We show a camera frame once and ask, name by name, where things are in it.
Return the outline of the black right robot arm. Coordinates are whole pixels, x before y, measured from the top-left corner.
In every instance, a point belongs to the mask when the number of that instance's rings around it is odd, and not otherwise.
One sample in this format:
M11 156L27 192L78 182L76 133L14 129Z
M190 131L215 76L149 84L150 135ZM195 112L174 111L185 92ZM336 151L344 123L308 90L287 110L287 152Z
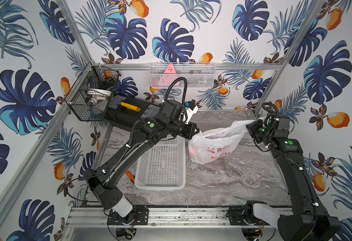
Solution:
M304 164L303 151L296 139L289 138L290 119L270 102L262 104L268 112L264 120L248 124L255 145L264 144L283 175L291 199L291 213L257 201L246 203L246 220L263 221L277 229L284 241L328 241L341 228L320 201Z

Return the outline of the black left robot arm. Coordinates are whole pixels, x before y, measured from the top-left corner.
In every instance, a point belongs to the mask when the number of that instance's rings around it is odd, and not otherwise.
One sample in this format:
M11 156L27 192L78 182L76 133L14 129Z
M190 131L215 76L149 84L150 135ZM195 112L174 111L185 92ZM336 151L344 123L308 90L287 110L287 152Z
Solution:
M197 105L192 101L168 99L172 88L181 81L184 83L182 98L185 98L188 81L179 77L168 87L160 111L155 116L138 119L132 126L127 143L96 170L88 169L83 174L104 209L110 209L122 218L133 215L132 203L117 188L123 174L142 154L167 136L190 140L200 131L196 123L191 122L199 109Z

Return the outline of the white perforated plastic basket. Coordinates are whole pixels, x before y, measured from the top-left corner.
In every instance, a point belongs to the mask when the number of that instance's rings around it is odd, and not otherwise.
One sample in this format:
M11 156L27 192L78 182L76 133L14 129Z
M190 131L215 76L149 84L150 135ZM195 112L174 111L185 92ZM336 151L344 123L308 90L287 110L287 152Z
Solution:
M137 161L135 186L142 190L174 191L186 184L186 146L182 137L159 141Z

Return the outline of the white plastic bag red print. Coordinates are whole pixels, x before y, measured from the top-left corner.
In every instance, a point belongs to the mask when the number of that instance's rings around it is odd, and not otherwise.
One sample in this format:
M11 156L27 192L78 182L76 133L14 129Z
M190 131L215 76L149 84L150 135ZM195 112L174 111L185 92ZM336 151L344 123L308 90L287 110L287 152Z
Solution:
M188 146L194 146L198 152L199 156L195 163L207 164L231 154L243 136L248 133L246 125L252 122L253 120L237 120L229 127L211 129L194 135Z

